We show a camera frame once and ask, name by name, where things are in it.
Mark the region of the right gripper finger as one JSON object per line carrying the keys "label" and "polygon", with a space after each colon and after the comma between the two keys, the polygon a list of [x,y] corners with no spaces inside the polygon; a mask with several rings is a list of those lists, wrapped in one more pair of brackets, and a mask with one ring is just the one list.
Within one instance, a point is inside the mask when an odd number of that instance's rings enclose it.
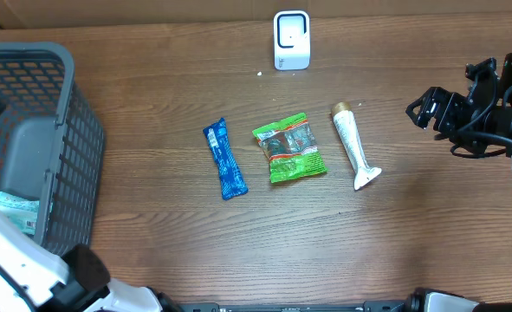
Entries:
{"label": "right gripper finger", "polygon": [[413,124],[419,128],[426,129],[433,117],[431,111],[424,104],[412,103],[405,110]]}
{"label": "right gripper finger", "polygon": [[420,97],[413,101],[405,110],[407,114],[415,114],[416,108],[421,108],[425,101],[436,91],[436,87],[428,88]]}

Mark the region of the white tube gold cap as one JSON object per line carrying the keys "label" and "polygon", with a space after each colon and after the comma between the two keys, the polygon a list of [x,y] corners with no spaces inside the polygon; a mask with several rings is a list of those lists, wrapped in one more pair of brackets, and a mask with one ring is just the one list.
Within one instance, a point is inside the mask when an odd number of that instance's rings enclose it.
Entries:
{"label": "white tube gold cap", "polygon": [[381,173],[382,169],[370,166],[366,161],[353,110],[347,102],[340,102],[331,109],[333,123],[344,146],[355,176],[353,188],[360,190]]}

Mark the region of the green snack bag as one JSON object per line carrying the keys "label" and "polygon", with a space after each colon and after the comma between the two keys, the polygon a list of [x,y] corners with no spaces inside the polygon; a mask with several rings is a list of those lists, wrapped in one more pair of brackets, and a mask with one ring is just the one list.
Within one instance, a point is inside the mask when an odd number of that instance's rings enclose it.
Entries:
{"label": "green snack bag", "polygon": [[252,134],[268,159],[271,183],[327,172],[305,113],[258,127]]}

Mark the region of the blue snack bar wrapper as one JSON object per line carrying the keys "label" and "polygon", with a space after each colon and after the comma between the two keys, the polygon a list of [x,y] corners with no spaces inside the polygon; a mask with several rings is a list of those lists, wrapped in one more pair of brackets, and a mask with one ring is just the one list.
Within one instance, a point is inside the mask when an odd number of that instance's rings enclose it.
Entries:
{"label": "blue snack bar wrapper", "polygon": [[209,125],[203,133],[217,165],[223,200],[246,194],[249,188],[231,151],[225,119]]}

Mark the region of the teal tissue pack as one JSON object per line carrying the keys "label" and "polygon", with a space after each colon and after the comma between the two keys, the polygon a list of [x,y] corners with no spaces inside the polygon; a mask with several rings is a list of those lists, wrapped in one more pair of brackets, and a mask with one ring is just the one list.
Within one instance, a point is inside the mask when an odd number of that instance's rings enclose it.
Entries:
{"label": "teal tissue pack", "polygon": [[38,200],[27,200],[0,192],[0,212],[25,235],[35,235],[39,209]]}

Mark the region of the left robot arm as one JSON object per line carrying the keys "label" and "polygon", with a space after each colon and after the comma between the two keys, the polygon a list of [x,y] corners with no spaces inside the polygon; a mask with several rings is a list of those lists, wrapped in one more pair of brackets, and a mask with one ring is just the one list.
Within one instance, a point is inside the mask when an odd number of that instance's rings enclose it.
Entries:
{"label": "left robot arm", "polygon": [[166,294],[110,277],[77,245],[64,257],[43,249],[0,212],[1,311],[178,311]]}

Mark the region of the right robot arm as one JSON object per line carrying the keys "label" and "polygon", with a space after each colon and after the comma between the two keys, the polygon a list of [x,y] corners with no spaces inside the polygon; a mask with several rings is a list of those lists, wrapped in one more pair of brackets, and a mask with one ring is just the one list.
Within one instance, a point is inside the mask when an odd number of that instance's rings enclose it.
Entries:
{"label": "right robot arm", "polygon": [[512,52],[505,56],[502,73],[496,59],[468,64],[469,93],[463,96],[431,87],[405,110],[414,125],[433,122],[436,140],[452,143],[450,153],[465,159],[506,155],[512,165]]}

